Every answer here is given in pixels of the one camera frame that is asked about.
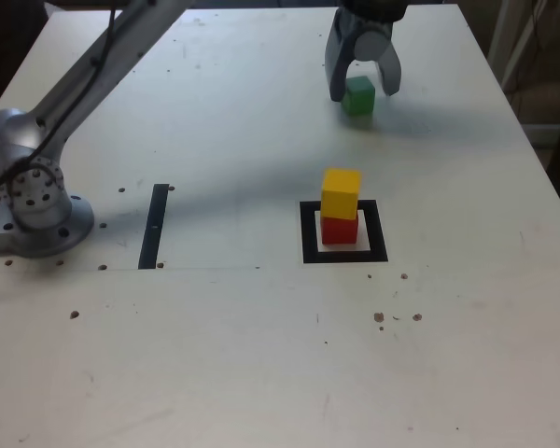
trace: red cube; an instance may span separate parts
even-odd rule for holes
[[[323,245],[354,245],[357,242],[358,215],[355,219],[321,217]]]

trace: table surface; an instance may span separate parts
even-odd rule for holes
[[[67,187],[107,228],[0,258],[0,448],[560,448],[546,174],[458,7],[409,7],[401,91],[354,121],[322,67],[333,13],[190,11],[71,137]],[[31,109],[106,21],[54,14],[0,107]],[[363,173],[389,262],[302,264],[330,166]],[[138,271],[157,183],[164,269]]]

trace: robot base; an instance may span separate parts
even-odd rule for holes
[[[83,241],[93,228],[93,211],[85,199],[72,198],[73,209],[68,219],[59,226],[42,231],[22,229],[13,219],[5,201],[1,201],[0,255],[38,259],[60,254]]]

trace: robotic arm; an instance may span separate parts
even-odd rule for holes
[[[64,187],[64,144],[191,3],[132,0],[34,110],[0,110],[0,255],[56,255],[90,233],[90,204]],[[408,0],[344,0],[326,49],[332,100],[342,100],[346,70],[355,59],[376,61],[386,93],[398,91],[400,65],[390,38],[393,21],[407,5]],[[98,71],[104,48],[107,58]],[[16,175],[7,175],[13,167]]]

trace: stacked cubes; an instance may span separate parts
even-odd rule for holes
[[[357,242],[359,171],[330,168],[321,191],[321,240],[323,245]]]

